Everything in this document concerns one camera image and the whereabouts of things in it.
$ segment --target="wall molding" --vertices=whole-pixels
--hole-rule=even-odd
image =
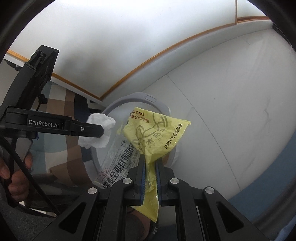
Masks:
[[[21,61],[23,61],[23,62],[27,62],[27,61],[29,60],[29,59],[27,59],[26,57],[24,57],[24,56],[22,56],[22,55],[20,55],[20,54],[18,54],[18,53],[16,53],[16,52],[14,52],[14,51],[12,51],[12,50],[10,50],[10,49],[7,51],[7,54],[10,55],[10,56],[12,56],[12,57],[14,57],[14,58],[17,58],[17,59],[19,59],[19,60],[21,60]],[[56,73],[52,73],[52,77],[55,77],[55,78],[57,78],[58,80],[60,80],[60,81],[62,81],[62,82],[64,82],[64,83],[66,83],[67,85],[70,85],[70,86],[72,86],[73,88],[78,89],[78,90],[82,91],[83,93],[85,93],[85,94],[87,94],[87,95],[89,95],[89,96],[91,96],[91,97],[93,97],[93,98],[95,98],[95,99],[97,99],[97,100],[102,101],[101,97],[98,97],[98,96],[94,95],[93,93],[91,93],[91,92],[89,92],[89,91],[83,89],[82,87],[80,87],[80,86],[78,86],[78,85],[72,83],[71,81],[65,79],[64,77],[62,77],[62,76],[60,76],[60,75],[58,75],[58,74],[56,74]]]
[[[237,23],[244,23],[244,22],[256,21],[256,20],[269,20],[269,17],[267,16],[239,17],[237,18]]]
[[[56,74],[56,73],[52,73],[52,76],[59,79],[60,81],[64,82],[65,84],[67,85],[70,85],[72,86],[73,88],[75,89],[78,89],[80,91],[82,91],[83,93],[99,100],[99,101],[103,101],[107,95],[109,95],[113,90],[115,90],[119,85],[121,85],[123,82],[125,82],[128,78],[130,78],[131,76],[133,76],[134,74],[136,74],[138,71],[140,71],[141,69],[143,69],[144,67],[146,67],[147,65],[151,64],[152,62],[154,62],[155,60],[161,58],[162,56],[164,56],[165,54],[173,51],[174,49],[177,49],[178,47],[192,41],[192,40],[195,40],[196,38],[199,38],[203,35],[206,35],[206,34],[209,34],[209,33],[212,33],[212,32],[215,32],[215,31],[218,31],[220,29],[223,29],[223,28],[227,28],[227,27],[231,27],[231,26],[234,26],[236,25],[237,23],[243,23],[243,22],[248,22],[248,21],[255,21],[255,20],[269,20],[268,17],[266,16],[251,16],[251,17],[237,17],[237,0],[235,0],[235,22],[234,23],[229,23],[229,24],[226,24],[226,25],[222,25],[222,26],[218,26],[218,27],[215,27],[215,28],[212,28],[212,29],[208,29],[206,31],[203,31],[201,33],[198,33],[196,35],[193,35],[187,39],[184,39],[168,48],[166,48],[165,50],[161,51],[160,53],[154,55],[153,57],[149,58],[148,60],[146,60],[145,62],[143,62],[142,64],[140,64],[138,67],[136,67],[135,69],[133,69],[131,72],[129,72],[127,75],[125,75],[123,78],[121,78],[119,81],[117,81],[113,86],[111,86],[111,88],[109,88],[101,97],[99,96],[96,96],[95,94],[83,89],[82,87],[72,83],[71,81],[63,78],[62,76]],[[28,61],[28,59],[12,50],[8,50],[7,51],[7,54],[8,55],[11,55],[13,56],[14,58],[17,58],[23,62],[26,62]]]

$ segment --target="human hand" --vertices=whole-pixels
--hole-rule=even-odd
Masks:
[[[28,169],[32,167],[32,154],[28,153],[25,158],[25,165]],[[0,177],[3,179],[10,178],[10,171],[4,160],[0,157]],[[29,180],[26,178],[25,174],[18,170],[11,176],[11,183],[8,186],[8,190],[14,200],[21,202],[25,200],[29,194]]]

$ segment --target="plaid fabric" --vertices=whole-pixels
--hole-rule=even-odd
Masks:
[[[86,122],[89,109],[86,99],[53,82],[48,82],[42,93],[48,98],[39,111],[71,116]],[[38,106],[35,100],[32,109]],[[90,184],[91,180],[85,168],[86,162],[92,162],[89,150],[77,145],[78,137],[39,133],[39,139],[33,140],[33,175],[51,173],[67,186]]]

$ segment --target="yellow bag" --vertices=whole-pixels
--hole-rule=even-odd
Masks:
[[[136,107],[123,129],[126,138],[146,159],[146,186],[142,206],[136,210],[157,221],[158,198],[154,162],[169,153],[191,122]]]

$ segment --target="screw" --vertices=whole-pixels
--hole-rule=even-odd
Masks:
[[[171,182],[172,184],[178,184],[178,183],[179,183],[179,179],[177,179],[177,178],[172,178],[172,179],[170,180],[170,182]]]
[[[207,187],[206,189],[205,189],[205,192],[206,193],[208,193],[208,194],[213,194],[214,193],[214,188],[212,188],[212,187]]]
[[[131,179],[130,178],[125,178],[122,180],[124,184],[130,184],[131,183]]]
[[[95,194],[97,192],[97,189],[96,188],[90,188],[89,190],[88,190],[88,193],[89,194]]]

